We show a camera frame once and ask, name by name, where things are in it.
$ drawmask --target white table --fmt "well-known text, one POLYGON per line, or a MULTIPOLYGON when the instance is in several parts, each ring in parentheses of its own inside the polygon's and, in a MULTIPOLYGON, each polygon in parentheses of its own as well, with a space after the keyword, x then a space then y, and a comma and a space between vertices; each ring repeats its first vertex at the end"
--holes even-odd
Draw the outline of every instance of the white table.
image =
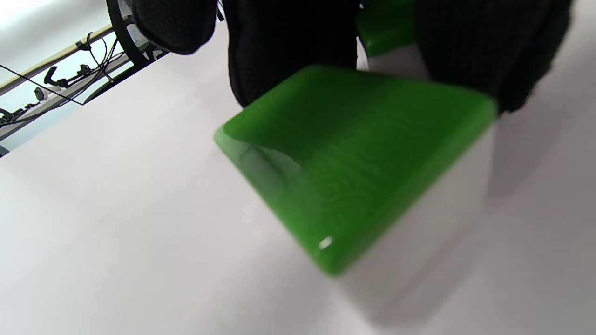
POLYGON ((0 159, 0 334, 594 334, 596 3, 501 120, 477 227, 370 324, 212 141, 226 31, 0 159))

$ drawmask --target green block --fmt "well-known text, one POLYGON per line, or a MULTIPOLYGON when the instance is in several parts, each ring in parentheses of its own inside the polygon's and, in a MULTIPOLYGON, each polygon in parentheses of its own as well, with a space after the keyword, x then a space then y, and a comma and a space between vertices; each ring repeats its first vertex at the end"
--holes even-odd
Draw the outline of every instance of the green block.
POLYGON ((414 0, 371 1, 356 18, 369 57, 410 45, 414 39, 414 0))
POLYGON ((487 96, 308 67, 215 135, 302 248, 341 274, 495 120, 487 96))

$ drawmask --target cable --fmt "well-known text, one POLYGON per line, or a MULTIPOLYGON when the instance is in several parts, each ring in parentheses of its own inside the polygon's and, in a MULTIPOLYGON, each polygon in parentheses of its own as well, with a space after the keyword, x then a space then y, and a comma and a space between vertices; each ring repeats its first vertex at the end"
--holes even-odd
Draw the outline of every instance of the cable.
POLYGON ((106 72, 106 70, 103 68, 103 63, 105 63, 105 57, 106 57, 106 56, 107 56, 107 54, 108 54, 108 45, 107 45, 107 43, 105 42, 105 39, 101 38, 101 40, 104 42, 105 54, 104 54, 104 60, 101 62, 101 63, 102 63, 102 65, 100 65, 100 62, 99 62, 99 61, 97 61, 97 58, 95 58, 95 55, 93 54, 93 51, 91 51, 91 44, 89 43, 89 37, 91 37, 91 34, 93 34, 93 33, 91 32, 91 33, 88 33, 88 34, 87 34, 87 46, 89 46, 89 53, 91 54, 91 57, 93 57, 93 60, 94 60, 94 61, 95 61, 95 63, 97 64, 97 67, 99 67, 99 68, 100 68, 100 69, 101 69, 101 70, 104 72, 104 74, 105 74, 105 77, 106 77, 106 78, 107 78, 107 79, 108 79, 110 82, 113 82, 113 81, 114 81, 114 79, 112 79, 112 78, 110 77, 110 75, 108 75, 108 73, 106 72))
POLYGON ((6 71, 8 71, 8 72, 10 72, 10 73, 12 73, 12 74, 14 74, 14 75, 16 75, 16 76, 19 76, 19 77, 21 77, 21 78, 25 79, 26 81, 29 81, 29 82, 31 82, 31 83, 34 83, 35 85, 37 85, 37 86, 41 87, 42 89, 47 89, 48 91, 50 91, 50 92, 54 93, 55 95, 58 95, 58 96, 59 96, 59 97, 61 97, 61 98, 64 98, 64 99, 66 99, 66 100, 68 100, 68 101, 71 101, 71 102, 73 102, 73 103, 75 103, 75 104, 78 104, 78 105, 81 105, 81 106, 83 105, 82 103, 80 103, 80 102, 78 102, 78 101, 75 101, 75 100, 73 100, 73 99, 71 99, 71 98, 69 98, 69 97, 67 97, 67 96, 65 96, 65 95, 62 95, 62 94, 60 94, 60 93, 58 93, 58 92, 56 92, 56 91, 54 91, 54 90, 52 90, 52 89, 49 89, 49 88, 47 88, 47 87, 45 87, 45 86, 42 86, 42 85, 40 85, 40 84, 38 84, 38 83, 36 83, 36 82, 32 81, 31 79, 29 79, 29 78, 27 78, 27 77, 25 77, 25 76, 21 75, 21 74, 20 74, 20 73, 18 73, 18 72, 12 71, 11 69, 9 69, 9 68, 5 67, 5 66, 4 66, 4 65, 2 65, 2 64, 0 64, 0 67, 2 67, 4 70, 6 70, 6 71))

